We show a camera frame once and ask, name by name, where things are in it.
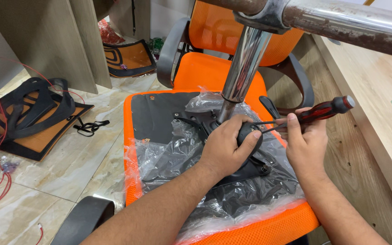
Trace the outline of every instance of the black strap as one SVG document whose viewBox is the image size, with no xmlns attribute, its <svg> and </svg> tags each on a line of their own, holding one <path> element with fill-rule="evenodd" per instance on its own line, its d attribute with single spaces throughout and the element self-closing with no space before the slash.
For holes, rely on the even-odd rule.
<svg viewBox="0 0 392 245">
<path fill-rule="evenodd" d="M 68 121 L 70 121 L 72 119 L 72 117 L 73 116 L 68 117 L 67 118 Z M 99 129 L 99 127 L 108 125 L 110 123 L 109 120 L 105 120 L 105 121 L 101 121 L 101 122 L 95 121 L 94 123 L 90 122 L 90 123 L 84 124 L 80 117 L 77 117 L 77 119 L 80 121 L 81 126 L 74 125 L 73 128 L 77 129 L 77 132 L 80 135 L 83 135 L 86 137 L 92 137 L 95 134 L 95 131 L 97 131 Z"/>
<path fill-rule="evenodd" d="M 131 4 L 132 4 L 132 35 L 135 36 L 135 14 L 134 14 L 135 5 L 134 5 L 134 0 L 131 0 Z"/>
</svg>

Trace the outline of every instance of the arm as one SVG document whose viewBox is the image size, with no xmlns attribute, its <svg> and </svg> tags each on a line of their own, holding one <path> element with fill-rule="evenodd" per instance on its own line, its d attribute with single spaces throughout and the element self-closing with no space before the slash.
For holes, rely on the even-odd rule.
<svg viewBox="0 0 392 245">
<path fill-rule="evenodd" d="M 296 110 L 299 114 L 310 108 Z M 388 243 L 361 217 L 326 175 L 323 166 L 328 136 L 326 121 L 300 125 L 293 113 L 287 119 L 287 158 L 296 173 L 309 205 L 334 245 L 387 245 Z"/>
<path fill-rule="evenodd" d="M 237 147 L 238 130 L 250 117 L 236 115 L 213 131 L 200 161 L 172 181 L 147 193 L 106 221 L 81 245 L 168 245 L 204 195 L 237 171 L 256 145 L 260 131 Z"/>
</svg>

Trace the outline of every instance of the screwdriver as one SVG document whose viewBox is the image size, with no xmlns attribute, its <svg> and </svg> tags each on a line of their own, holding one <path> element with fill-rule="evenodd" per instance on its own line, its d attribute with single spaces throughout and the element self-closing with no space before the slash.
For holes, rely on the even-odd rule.
<svg viewBox="0 0 392 245">
<path fill-rule="evenodd" d="M 336 114 L 344 114 L 354 107 L 355 107 L 355 101 L 351 96 L 335 97 L 331 101 L 320 103 L 314 106 L 313 108 L 311 108 L 310 110 L 302 112 L 301 114 L 297 115 L 297 119 L 299 120 L 300 124 L 311 123 L 315 120 L 324 120 L 324 119 L 331 118 Z M 272 124 L 272 123 L 276 123 L 276 121 L 257 122 L 253 124 L 261 125 L 261 124 Z M 287 123 L 283 123 L 277 127 L 263 131 L 263 133 L 267 133 L 273 130 L 278 130 L 286 126 Z"/>
</svg>

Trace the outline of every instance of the orange chair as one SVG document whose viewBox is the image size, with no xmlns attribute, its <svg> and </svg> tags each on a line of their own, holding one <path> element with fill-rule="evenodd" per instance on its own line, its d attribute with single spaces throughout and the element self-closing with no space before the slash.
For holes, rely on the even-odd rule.
<svg viewBox="0 0 392 245">
<path fill-rule="evenodd" d="M 242 30 L 243 25 L 234 20 L 231 10 L 196 1 L 192 18 L 179 19 L 167 36 L 157 64 L 158 81 L 173 89 L 196 89 L 197 86 L 203 85 L 210 90 L 222 90 L 231 64 L 229 60 L 235 54 Z M 278 108 L 281 115 L 314 104 L 311 83 L 302 66 L 291 54 L 302 34 L 303 31 L 298 29 L 292 29 L 283 35 L 273 34 L 260 63 L 260 66 L 287 75 L 302 93 L 302 102 L 298 107 Z M 181 54 L 172 76 L 175 55 L 180 43 Z M 203 54 L 203 49 L 227 53 L 230 59 L 227 61 Z M 258 72 L 252 83 L 264 87 L 266 94 L 264 81 Z"/>
<path fill-rule="evenodd" d="M 139 179 L 139 163 L 133 149 L 134 141 L 149 139 L 150 142 L 167 144 L 171 140 L 172 112 L 185 110 L 187 102 L 199 95 L 198 86 L 206 86 L 213 92 L 223 89 L 231 61 L 201 53 L 202 49 L 212 49 L 234 54 L 243 26 L 233 20 L 230 10 L 196 1 L 192 19 L 180 19 L 166 39 L 157 64 L 159 81 L 173 90 L 143 92 L 126 98 L 124 103 L 124 145 L 126 205 L 142 196 Z M 261 62 L 262 66 L 296 68 L 300 64 L 290 55 L 302 35 L 302 31 L 291 30 L 284 35 L 273 35 Z M 181 56 L 178 60 L 174 80 L 171 80 L 173 61 L 180 42 Z M 306 80 L 295 82 L 302 88 L 301 106 L 312 106 L 314 94 Z M 272 116 L 259 102 L 260 96 L 267 96 L 266 87 L 260 73 L 256 73 L 244 102 L 263 121 L 271 121 Z M 285 142 L 273 134 L 280 144 Z M 196 245 L 285 245 L 302 237 L 319 226 L 319 221 L 307 202 L 269 219 L 231 231 L 223 231 L 195 242 Z"/>
</svg>

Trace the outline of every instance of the hand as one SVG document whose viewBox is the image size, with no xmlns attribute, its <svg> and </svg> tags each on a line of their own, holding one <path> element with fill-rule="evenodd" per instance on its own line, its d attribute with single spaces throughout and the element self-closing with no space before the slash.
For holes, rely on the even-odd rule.
<svg viewBox="0 0 392 245">
<path fill-rule="evenodd" d="M 261 131 L 256 130 L 238 147 L 237 136 L 243 122 L 253 120 L 246 115 L 235 115 L 216 128 L 208 137 L 198 164 L 208 167 L 220 179 L 235 173 L 261 137 Z"/>
<path fill-rule="evenodd" d="M 296 114 L 310 110 L 310 107 L 296 110 Z M 287 121 L 287 128 L 277 130 L 287 132 L 281 136 L 287 140 L 287 158 L 297 177 L 313 177 L 324 174 L 323 159 L 328 143 L 326 135 L 326 120 L 316 120 L 312 123 L 300 125 L 294 113 L 287 118 L 276 120 L 277 125 Z"/>
</svg>

